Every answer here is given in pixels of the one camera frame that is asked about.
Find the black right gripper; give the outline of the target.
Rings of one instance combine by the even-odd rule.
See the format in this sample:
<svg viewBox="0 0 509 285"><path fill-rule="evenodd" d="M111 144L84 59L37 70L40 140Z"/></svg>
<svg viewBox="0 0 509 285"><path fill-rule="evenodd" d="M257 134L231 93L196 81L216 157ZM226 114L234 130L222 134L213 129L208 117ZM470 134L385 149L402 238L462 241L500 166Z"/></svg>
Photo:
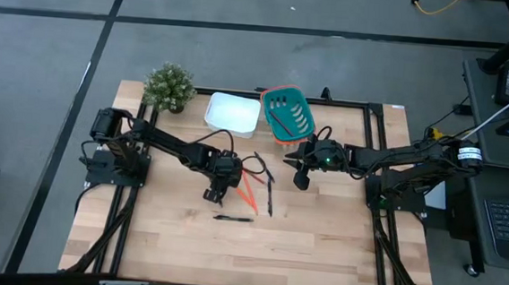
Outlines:
<svg viewBox="0 0 509 285"><path fill-rule="evenodd" d="M348 153L336 141L319 139L313 135L309 140L299 145L296 151L285 155L283 162L297 170L293 182L299 190L307 190L310 179L309 171L348 172Z"/></svg>

